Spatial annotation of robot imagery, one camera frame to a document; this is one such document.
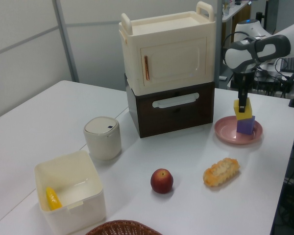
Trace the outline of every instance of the apple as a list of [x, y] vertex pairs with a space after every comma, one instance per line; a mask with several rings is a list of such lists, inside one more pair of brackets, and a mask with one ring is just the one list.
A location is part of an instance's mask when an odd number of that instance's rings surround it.
[[166, 169], [158, 169], [152, 174], [150, 184], [155, 192], [168, 193], [172, 189], [173, 176]]

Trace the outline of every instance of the white table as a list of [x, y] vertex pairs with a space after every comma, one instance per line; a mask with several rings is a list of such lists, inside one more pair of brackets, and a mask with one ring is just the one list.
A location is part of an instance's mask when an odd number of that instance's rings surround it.
[[[233, 100], [237, 99], [234, 91], [215, 92], [214, 123], [234, 115]], [[264, 134], [259, 142], [242, 146], [220, 141], [213, 123], [141, 139], [128, 110], [122, 112], [117, 118], [122, 154], [109, 162], [94, 161], [104, 186], [105, 221], [132, 219], [164, 235], [270, 234], [294, 140], [294, 108], [288, 107], [286, 99], [249, 97]], [[204, 170], [225, 157], [239, 161], [240, 174], [220, 188], [206, 187]], [[152, 173], [162, 167], [174, 177], [173, 191], [165, 195], [150, 187]], [[51, 234], [36, 191], [0, 221], [0, 235], [11, 230], [23, 235]]]
[[80, 149], [88, 121], [126, 108], [126, 92], [62, 81], [0, 117], [0, 220], [35, 190], [38, 163]]
[[[241, 5], [234, 5], [230, 7], [229, 14], [222, 16], [222, 23], [225, 23], [225, 36], [232, 33], [232, 18], [237, 14], [240, 10], [243, 9], [250, 1], [241, 1]], [[225, 47], [228, 48], [230, 46], [231, 40], [226, 40]]]

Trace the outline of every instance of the wall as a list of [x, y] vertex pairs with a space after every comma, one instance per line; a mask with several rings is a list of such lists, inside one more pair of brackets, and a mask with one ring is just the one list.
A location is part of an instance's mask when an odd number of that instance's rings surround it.
[[71, 80], [52, 0], [0, 0], [0, 116]]
[[276, 31], [294, 24], [294, 0], [279, 0]]
[[266, 0], [252, 1], [251, 10], [250, 10], [250, 18], [255, 19], [257, 12], [262, 12], [263, 14], [265, 14], [265, 9], [266, 9]]
[[59, 0], [60, 16], [79, 82], [125, 91], [118, 24], [131, 20], [195, 11], [198, 0]]

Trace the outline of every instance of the cabinet door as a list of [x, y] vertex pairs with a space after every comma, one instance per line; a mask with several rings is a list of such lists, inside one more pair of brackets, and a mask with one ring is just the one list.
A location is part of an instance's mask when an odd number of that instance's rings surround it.
[[206, 74], [206, 38], [141, 49], [144, 86], [200, 79]]

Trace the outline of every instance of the pastry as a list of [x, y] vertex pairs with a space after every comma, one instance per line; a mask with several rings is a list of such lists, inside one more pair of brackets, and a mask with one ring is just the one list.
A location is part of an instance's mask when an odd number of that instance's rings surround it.
[[215, 187], [223, 184], [232, 178], [238, 171], [240, 165], [236, 159], [224, 158], [217, 164], [213, 164], [211, 168], [205, 170], [203, 179], [207, 186]]

